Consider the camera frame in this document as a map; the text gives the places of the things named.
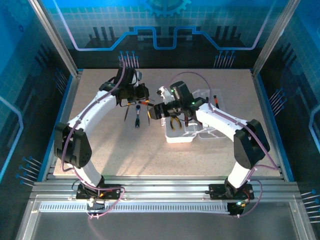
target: pliers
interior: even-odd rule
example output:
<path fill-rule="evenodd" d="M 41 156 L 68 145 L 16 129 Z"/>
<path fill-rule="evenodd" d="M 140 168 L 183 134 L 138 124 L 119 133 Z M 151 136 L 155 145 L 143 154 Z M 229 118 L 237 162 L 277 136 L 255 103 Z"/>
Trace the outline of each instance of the pliers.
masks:
<path fill-rule="evenodd" d="M 177 117 L 177 116 L 171 116 L 171 119 L 170 119 L 170 126 L 171 126 L 171 129 L 173 131 L 175 131 L 175 127 L 174 127 L 174 120 L 176 120 L 179 124 L 179 128 L 182 129 L 182 124 L 181 124 L 181 121 L 180 119 Z"/>

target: enclosure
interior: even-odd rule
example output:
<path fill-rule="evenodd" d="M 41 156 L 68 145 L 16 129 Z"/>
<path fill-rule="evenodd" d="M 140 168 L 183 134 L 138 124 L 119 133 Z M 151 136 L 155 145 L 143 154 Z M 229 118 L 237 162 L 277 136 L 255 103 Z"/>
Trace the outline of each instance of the enclosure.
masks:
<path fill-rule="evenodd" d="M 80 225 L 88 228 L 69 239 L 93 233 L 98 239 L 205 239 L 199 233 L 205 221 L 206 228 L 215 223 L 218 239 L 318 239 L 318 1 L 5 0 L 0 6 L 1 238 L 43 239 L 47 228 L 46 238 L 55 240 Z M 141 73 L 153 105 L 162 102 L 157 90 L 177 76 L 195 98 L 214 95 L 222 111 L 261 123 L 278 170 L 254 172 L 264 190 L 248 219 L 229 222 L 199 210 L 212 204 L 203 193 L 207 186 L 222 184 L 233 170 L 233 141 L 195 121 L 186 126 L 180 119 L 182 127 L 174 122 L 173 129 L 169 117 L 150 119 L 143 103 L 139 128 L 135 106 L 123 102 L 89 136 L 96 170 L 108 183 L 126 186 L 115 213 L 87 225 L 85 210 L 62 207 L 80 203 L 68 200 L 77 176 L 63 172 L 54 154 L 55 126 L 76 118 L 122 63 Z M 266 157 L 259 163 L 270 166 Z M 262 193 L 255 183 L 253 190 L 256 198 Z M 184 210 L 164 208 L 176 203 Z M 137 207 L 154 204 L 162 210 Z M 66 223 L 55 223 L 60 218 Z M 180 227 L 171 222 L 176 218 L 183 219 Z M 133 235 L 118 233 L 115 222 Z M 234 231 L 227 234 L 228 225 Z M 141 226 L 157 234 L 142 233 Z"/>

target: table surface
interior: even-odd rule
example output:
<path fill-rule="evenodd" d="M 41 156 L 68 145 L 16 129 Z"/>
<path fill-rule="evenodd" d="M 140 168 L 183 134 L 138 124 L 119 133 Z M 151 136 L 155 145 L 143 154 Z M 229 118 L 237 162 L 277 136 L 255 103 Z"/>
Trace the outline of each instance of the table surface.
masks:
<path fill-rule="evenodd" d="M 248 69 L 141 69 L 142 81 L 155 103 L 159 87 L 178 73 L 193 71 L 204 76 L 213 89 L 219 89 L 225 111 L 235 117 L 261 122 L 270 141 L 251 73 Z M 117 69 L 84 69 L 73 103 L 70 119 L 77 116 L 95 97 L 102 83 L 114 77 Z M 190 92 L 208 89 L 205 81 L 191 73 L 182 74 Z M 200 140 L 190 143 L 167 143 L 165 127 L 160 120 L 150 120 L 147 108 L 140 110 L 140 128 L 135 128 L 136 109 L 132 106 L 124 122 L 126 107 L 115 107 L 92 131 L 89 142 L 91 160 L 98 172 L 112 176 L 228 176 L 235 165 L 233 142 L 228 138 Z M 275 159 L 275 148 L 270 155 Z M 265 157 L 261 164 L 269 165 Z M 72 175 L 60 170 L 57 160 L 54 175 Z M 261 168 L 255 176 L 276 177 L 278 171 Z"/>

